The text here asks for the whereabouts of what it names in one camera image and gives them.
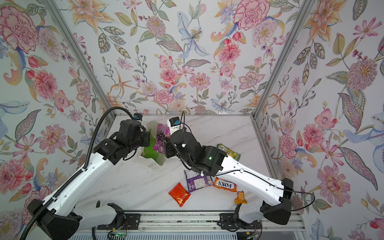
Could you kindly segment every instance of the orange snack package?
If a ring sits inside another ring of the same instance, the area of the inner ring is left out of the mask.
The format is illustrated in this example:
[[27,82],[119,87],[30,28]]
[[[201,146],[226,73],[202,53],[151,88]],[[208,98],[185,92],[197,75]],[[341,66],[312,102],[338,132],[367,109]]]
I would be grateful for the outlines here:
[[231,192],[237,192],[236,184],[234,184],[230,181],[227,181],[225,179],[218,178],[218,177],[215,180],[214,186],[217,188],[220,188],[220,189],[231,191]]
[[178,183],[171,191],[169,191],[168,194],[176,200],[180,207],[182,207],[189,196],[191,196],[191,194],[189,194],[180,183]]
[[247,204],[248,202],[244,198],[244,192],[237,192],[237,198],[235,199],[236,204]]

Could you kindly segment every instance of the snack package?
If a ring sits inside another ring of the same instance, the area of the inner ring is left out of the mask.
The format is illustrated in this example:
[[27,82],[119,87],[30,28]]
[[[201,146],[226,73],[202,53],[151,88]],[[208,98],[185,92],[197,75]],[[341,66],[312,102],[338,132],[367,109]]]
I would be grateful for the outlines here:
[[230,181],[227,181],[225,179],[218,178],[218,177],[215,180],[214,186],[217,188],[220,188],[220,189],[231,191],[231,192],[237,192],[237,190],[236,190],[237,185],[236,184],[234,184]]
[[156,143],[153,150],[158,153],[164,153],[164,140],[170,137],[169,127],[166,124],[159,124],[157,126]]
[[233,157],[233,159],[235,159],[236,161],[239,161],[240,160],[240,156],[241,154],[237,153],[237,152],[234,152],[232,151],[231,149],[227,148],[226,146],[224,146],[223,144],[219,143],[217,145],[217,148],[226,152],[229,156]]
[[182,207],[189,196],[191,196],[191,194],[189,194],[180,183],[178,183],[171,191],[169,191],[168,194],[176,200],[180,207]]
[[237,192],[237,198],[235,199],[236,204],[247,204],[248,202],[244,198],[244,191]]
[[197,189],[212,186],[213,182],[209,176],[200,176],[195,171],[184,170],[185,178],[187,179],[188,192],[193,192]]

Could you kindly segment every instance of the white marble table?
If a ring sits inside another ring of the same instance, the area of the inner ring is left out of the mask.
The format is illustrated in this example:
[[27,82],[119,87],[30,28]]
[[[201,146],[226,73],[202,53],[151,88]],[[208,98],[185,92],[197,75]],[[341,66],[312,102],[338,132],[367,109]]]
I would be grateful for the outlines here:
[[[120,121],[127,116],[118,116],[110,134],[118,131]],[[148,121],[166,124],[170,117],[144,116],[143,125]],[[269,176],[260,145],[257,141],[249,116],[187,116],[185,121],[201,145],[216,146],[222,143],[241,154],[240,162],[261,174]],[[115,203],[126,210],[233,210],[236,206],[235,192],[209,186],[196,190],[182,208],[168,194],[179,182],[187,187],[184,169],[178,159],[168,159],[160,167],[149,170],[140,164],[139,157],[128,161],[119,161],[113,168],[101,176],[84,194],[77,204],[101,205]],[[251,200],[254,195],[245,191],[245,198]]]

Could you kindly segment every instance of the purple snack package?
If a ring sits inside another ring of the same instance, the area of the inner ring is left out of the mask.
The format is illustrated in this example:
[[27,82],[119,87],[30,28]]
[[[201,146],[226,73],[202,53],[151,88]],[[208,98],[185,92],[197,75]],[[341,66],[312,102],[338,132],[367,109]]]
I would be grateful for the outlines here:
[[184,170],[187,179],[188,192],[191,193],[197,189],[212,186],[213,182],[209,176],[200,176],[199,173],[192,170]]
[[153,150],[157,151],[158,153],[164,153],[163,142],[167,137],[170,137],[169,127],[165,124],[159,124],[157,126],[156,143],[153,147]]

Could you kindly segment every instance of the wallpaper panel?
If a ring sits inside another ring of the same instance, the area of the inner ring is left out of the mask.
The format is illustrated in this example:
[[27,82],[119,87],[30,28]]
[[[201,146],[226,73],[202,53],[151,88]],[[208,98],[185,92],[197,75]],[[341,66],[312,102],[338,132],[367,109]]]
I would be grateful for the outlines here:
[[104,109],[38,1],[0,1],[0,34],[0,240],[13,240],[27,205],[84,163]]
[[384,239],[383,8],[317,0],[257,118],[313,240]]
[[299,0],[56,1],[113,106],[250,114]]

